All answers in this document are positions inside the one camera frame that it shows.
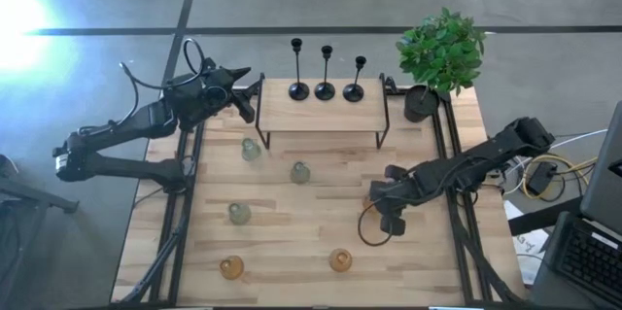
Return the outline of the black power adapter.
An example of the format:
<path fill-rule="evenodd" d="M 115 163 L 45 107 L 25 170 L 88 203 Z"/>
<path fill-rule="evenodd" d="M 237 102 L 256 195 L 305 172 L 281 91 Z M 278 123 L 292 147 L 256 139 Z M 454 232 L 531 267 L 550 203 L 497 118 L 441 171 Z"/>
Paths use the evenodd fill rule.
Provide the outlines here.
<path fill-rule="evenodd" d="M 544 193 L 557 172 L 557 168 L 558 166 L 553 162 L 538 162 L 536 169 L 526 179 L 526 193 L 533 197 Z"/>

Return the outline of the black aluminium frame rail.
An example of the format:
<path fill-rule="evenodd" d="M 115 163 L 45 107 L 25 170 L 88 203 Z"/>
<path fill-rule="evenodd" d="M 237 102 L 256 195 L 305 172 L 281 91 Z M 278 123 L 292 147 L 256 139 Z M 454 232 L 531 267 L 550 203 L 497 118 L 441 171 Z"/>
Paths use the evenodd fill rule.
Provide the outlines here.
<path fill-rule="evenodd" d="M 473 88 L 453 95 L 432 116 L 438 155 L 454 155 L 486 140 L 486 130 L 479 102 Z M 441 198 L 448 213 L 451 246 L 454 248 L 462 302 L 470 305 L 476 300 L 501 302 L 504 297 L 493 288 L 497 275 L 514 295 L 524 298 L 519 263 L 507 223 L 500 191 L 484 186 L 474 195 L 449 193 Z M 458 227 L 466 229 L 469 240 L 485 255 L 495 269 L 486 271 L 475 262 L 464 246 Z"/>
<path fill-rule="evenodd" d="M 192 129 L 194 136 L 190 159 L 193 164 L 185 181 L 186 186 L 177 190 L 163 189 L 166 203 L 155 259 L 132 290 L 120 300 L 111 301 L 108 310 L 177 307 L 204 126 L 205 120 L 202 120 Z"/>

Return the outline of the green potted plant black pot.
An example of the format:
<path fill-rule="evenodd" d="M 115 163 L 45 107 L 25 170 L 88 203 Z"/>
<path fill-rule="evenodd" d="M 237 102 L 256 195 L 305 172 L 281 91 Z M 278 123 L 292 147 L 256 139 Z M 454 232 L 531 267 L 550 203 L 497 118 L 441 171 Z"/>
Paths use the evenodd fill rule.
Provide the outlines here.
<path fill-rule="evenodd" d="M 404 31 L 396 42 L 399 68 L 414 82 L 404 96 L 404 117 L 423 121 L 437 111 L 443 94 L 472 88 L 480 76 L 485 40 L 472 17 L 446 7 Z"/>

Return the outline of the black desk bar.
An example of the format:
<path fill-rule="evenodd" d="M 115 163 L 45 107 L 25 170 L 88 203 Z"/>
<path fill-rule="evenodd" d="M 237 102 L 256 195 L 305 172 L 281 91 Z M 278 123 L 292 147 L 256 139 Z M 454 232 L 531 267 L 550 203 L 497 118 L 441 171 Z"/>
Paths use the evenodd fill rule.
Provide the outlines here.
<path fill-rule="evenodd" d="M 512 218 L 508 221 L 511 235 L 518 236 L 554 225 L 559 215 L 564 212 L 579 215 L 581 201 L 582 198 L 577 197 L 517 218 Z"/>

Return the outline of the black frame crossbar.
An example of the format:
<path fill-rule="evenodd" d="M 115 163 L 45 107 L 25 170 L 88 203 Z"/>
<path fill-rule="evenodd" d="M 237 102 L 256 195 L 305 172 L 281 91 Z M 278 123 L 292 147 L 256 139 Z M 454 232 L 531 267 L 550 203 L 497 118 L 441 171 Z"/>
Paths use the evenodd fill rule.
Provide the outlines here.
<path fill-rule="evenodd" d="M 408 88 L 410 87 L 410 86 L 398 86 L 394 84 L 393 82 L 394 82 L 393 79 L 389 79 L 388 81 L 384 83 L 385 93 L 388 96 L 405 95 L 405 93 L 408 91 Z M 234 86 L 233 90 L 241 92 L 247 89 L 248 87 L 249 86 Z M 253 89 L 251 95 L 252 96 L 258 95 L 259 94 L 258 90 L 259 90 L 259 87 L 256 87 L 255 89 Z"/>

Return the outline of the wooden riser shelf black legs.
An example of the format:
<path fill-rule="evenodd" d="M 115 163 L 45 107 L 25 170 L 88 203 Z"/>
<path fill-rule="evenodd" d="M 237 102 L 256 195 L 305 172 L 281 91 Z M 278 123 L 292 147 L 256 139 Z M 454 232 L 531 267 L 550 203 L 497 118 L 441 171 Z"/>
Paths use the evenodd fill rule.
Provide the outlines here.
<path fill-rule="evenodd" d="M 361 81 L 364 96 L 350 102 L 336 95 L 322 101 L 311 95 L 296 101 L 289 97 L 288 79 L 261 76 L 255 129 L 266 149 L 271 135 L 292 132 L 372 132 L 380 149 L 390 129 L 386 76 Z"/>

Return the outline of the short black metal candlestick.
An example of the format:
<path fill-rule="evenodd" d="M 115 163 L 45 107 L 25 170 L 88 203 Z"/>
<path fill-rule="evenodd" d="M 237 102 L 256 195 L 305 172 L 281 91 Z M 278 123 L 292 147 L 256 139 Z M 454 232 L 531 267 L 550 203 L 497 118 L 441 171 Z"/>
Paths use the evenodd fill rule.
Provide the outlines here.
<path fill-rule="evenodd" d="M 362 69 L 366 65 L 366 58 L 362 55 L 359 55 L 355 58 L 355 62 L 356 62 L 355 80 L 351 84 L 346 85 L 342 91 L 343 97 L 349 102 L 359 102 L 364 97 L 364 90 L 359 85 L 358 80 L 359 80 L 359 76 L 360 76 Z"/>

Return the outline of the medium black metal candlestick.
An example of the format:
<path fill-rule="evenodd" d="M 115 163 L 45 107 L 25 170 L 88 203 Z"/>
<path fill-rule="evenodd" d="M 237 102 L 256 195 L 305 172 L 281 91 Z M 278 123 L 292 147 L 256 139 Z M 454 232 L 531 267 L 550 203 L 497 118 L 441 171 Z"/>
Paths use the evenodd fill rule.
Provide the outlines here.
<path fill-rule="evenodd" d="M 331 58 L 333 48 L 329 45 L 322 46 L 321 52 L 325 61 L 324 78 L 320 83 L 316 85 L 314 93 L 318 99 L 327 101 L 330 100 L 335 93 L 333 84 L 328 82 L 328 61 Z"/>

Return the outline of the clear ribbed glass candle holder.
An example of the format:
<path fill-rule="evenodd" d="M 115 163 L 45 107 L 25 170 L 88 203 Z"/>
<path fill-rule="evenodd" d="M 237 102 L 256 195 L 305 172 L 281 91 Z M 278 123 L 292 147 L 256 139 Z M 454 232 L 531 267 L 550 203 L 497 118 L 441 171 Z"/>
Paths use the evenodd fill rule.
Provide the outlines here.
<path fill-rule="evenodd" d="M 261 156 L 261 147 L 255 139 L 244 138 L 241 147 L 241 156 L 246 161 L 254 161 Z"/>
<path fill-rule="evenodd" d="M 233 202 L 228 206 L 229 220 L 235 225 L 247 224 L 252 217 L 252 211 L 248 204 Z"/>
<path fill-rule="evenodd" d="M 302 185 L 309 182 L 311 177 L 310 168 L 302 161 L 296 162 L 291 171 L 290 179 L 293 183 Z"/>

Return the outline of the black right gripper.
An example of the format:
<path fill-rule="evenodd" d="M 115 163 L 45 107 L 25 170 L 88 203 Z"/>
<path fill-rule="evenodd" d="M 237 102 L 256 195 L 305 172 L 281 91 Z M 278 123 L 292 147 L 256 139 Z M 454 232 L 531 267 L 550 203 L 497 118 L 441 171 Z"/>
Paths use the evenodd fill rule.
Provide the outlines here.
<path fill-rule="evenodd" d="M 400 215 L 406 205 L 423 204 L 433 199 L 436 191 L 433 172 L 419 170 L 407 175 L 407 169 L 390 164 L 385 167 L 384 177 L 397 181 L 372 181 L 369 187 L 370 200 L 376 210 L 385 215 L 381 218 L 380 229 L 393 236 L 402 236 L 406 223 L 400 217 L 388 215 Z"/>

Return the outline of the tall black metal candlestick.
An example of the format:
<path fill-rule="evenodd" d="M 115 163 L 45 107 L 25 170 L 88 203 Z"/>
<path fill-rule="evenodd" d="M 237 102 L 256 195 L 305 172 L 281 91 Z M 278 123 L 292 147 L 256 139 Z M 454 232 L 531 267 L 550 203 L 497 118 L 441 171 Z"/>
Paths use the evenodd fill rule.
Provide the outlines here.
<path fill-rule="evenodd" d="M 295 101 L 301 101 L 306 99 L 309 95 L 308 85 L 300 79 L 299 54 L 302 47 L 302 40 L 300 38 L 293 38 L 291 40 L 291 46 L 295 55 L 296 81 L 289 87 L 289 96 Z"/>

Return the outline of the grey open laptop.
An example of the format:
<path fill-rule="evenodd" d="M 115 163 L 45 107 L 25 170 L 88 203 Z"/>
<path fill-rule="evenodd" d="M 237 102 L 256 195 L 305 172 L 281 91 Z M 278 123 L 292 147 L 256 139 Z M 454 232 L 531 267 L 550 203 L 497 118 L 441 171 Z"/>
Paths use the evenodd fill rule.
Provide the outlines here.
<path fill-rule="evenodd" d="M 532 298 L 570 310 L 622 310 L 622 101 L 579 212 L 559 216 Z"/>

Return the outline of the dark metal stand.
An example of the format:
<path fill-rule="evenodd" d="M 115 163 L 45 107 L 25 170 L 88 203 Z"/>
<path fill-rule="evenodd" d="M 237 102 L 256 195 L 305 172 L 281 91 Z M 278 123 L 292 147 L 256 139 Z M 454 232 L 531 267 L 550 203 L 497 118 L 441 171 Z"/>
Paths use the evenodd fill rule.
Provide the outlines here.
<path fill-rule="evenodd" d="M 51 207 L 75 213 L 77 200 L 34 189 L 15 180 L 17 165 L 0 155 L 0 310 L 8 308 L 24 260 Z"/>

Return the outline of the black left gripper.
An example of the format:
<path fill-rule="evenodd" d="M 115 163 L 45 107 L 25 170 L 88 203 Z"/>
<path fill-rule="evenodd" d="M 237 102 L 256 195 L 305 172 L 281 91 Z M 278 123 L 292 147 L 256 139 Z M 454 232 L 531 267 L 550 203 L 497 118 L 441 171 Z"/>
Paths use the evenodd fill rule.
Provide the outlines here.
<path fill-rule="evenodd" d="M 246 76 L 251 67 L 227 69 L 217 67 L 211 58 L 202 61 L 199 77 L 188 85 L 187 122 L 196 125 L 217 114 L 222 108 L 232 103 L 238 109 L 239 116 L 245 123 L 255 120 L 256 111 L 250 101 L 254 91 L 250 88 L 235 90 L 234 83 Z"/>

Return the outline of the white paper sheet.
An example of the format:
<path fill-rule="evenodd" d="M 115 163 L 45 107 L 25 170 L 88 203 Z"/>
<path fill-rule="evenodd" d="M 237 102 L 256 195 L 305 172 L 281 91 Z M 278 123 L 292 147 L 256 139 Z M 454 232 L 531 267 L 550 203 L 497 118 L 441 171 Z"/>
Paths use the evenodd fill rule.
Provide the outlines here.
<path fill-rule="evenodd" d="M 513 237 L 522 280 L 526 286 L 531 286 L 536 279 L 548 239 L 549 234 L 544 229 L 534 230 Z"/>

